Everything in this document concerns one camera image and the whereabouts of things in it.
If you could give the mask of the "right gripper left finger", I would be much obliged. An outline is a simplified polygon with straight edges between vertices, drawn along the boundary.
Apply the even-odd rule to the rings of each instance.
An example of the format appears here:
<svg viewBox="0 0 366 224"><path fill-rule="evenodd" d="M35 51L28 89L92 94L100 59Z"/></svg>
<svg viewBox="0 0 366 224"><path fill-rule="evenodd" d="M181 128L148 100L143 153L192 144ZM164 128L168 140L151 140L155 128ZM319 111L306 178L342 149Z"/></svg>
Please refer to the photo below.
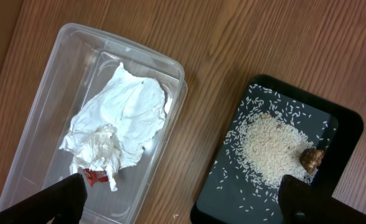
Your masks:
<svg viewBox="0 0 366 224"><path fill-rule="evenodd" d="M0 212L0 223L79 223L87 199L81 174L60 182Z"/></svg>

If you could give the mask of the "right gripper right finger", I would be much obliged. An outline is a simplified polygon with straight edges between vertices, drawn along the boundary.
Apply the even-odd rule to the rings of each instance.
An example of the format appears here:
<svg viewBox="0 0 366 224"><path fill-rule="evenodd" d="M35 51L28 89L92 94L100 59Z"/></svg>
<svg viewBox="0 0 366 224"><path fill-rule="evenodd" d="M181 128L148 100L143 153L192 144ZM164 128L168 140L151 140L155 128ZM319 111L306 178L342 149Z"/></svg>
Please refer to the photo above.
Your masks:
<svg viewBox="0 0 366 224"><path fill-rule="evenodd" d="M281 180L278 203L285 223L366 224L366 214L291 175L284 175Z"/></svg>

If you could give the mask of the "red snack wrapper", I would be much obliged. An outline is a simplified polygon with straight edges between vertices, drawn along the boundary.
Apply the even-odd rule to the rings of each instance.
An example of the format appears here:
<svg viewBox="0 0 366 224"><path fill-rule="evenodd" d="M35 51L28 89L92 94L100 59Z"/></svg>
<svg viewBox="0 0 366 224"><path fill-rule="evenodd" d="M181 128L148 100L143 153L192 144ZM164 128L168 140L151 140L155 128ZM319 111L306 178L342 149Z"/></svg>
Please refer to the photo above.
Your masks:
<svg viewBox="0 0 366 224"><path fill-rule="evenodd" d="M87 178L88 183L91 187L97 182L108 182L108 176L105 171L93 171L90 169L84 169L83 173Z"/></svg>

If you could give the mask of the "brown food scrap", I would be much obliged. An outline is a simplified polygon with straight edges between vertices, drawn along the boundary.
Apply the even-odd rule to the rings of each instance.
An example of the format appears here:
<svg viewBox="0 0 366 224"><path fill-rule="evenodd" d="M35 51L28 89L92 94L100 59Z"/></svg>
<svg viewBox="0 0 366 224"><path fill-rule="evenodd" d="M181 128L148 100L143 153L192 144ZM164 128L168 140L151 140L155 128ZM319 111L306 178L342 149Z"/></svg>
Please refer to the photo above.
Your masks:
<svg viewBox="0 0 366 224"><path fill-rule="evenodd" d="M324 151L322 149L308 148L302 152L299 161L307 173L313 174L320 166L323 157Z"/></svg>

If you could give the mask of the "pile of rice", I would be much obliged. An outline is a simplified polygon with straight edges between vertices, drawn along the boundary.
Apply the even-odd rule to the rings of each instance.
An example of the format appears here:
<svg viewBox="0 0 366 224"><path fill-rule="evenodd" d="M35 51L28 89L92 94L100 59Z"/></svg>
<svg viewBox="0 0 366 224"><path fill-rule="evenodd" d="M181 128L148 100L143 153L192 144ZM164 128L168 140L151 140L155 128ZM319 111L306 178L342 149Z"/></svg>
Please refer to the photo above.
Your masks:
<svg viewBox="0 0 366 224"><path fill-rule="evenodd" d="M299 158L326 151L338 129L325 111L254 83L249 85L209 172L197 207L225 223L282 223L284 175L312 184Z"/></svg>

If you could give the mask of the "white napkin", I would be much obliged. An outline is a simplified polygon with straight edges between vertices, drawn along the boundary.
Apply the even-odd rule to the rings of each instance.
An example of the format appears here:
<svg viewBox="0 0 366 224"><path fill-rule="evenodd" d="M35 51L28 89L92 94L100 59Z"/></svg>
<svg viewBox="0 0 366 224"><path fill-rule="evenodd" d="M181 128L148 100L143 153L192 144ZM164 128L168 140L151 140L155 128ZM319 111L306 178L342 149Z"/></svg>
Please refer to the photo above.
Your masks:
<svg viewBox="0 0 366 224"><path fill-rule="evenodd" d="M105 87L71 119L59 147L73 155L70 173L104 172L116 191L114 176L136 166L146 144L163 128L165 104L156 79L134 76L119 64Z"/></svg>

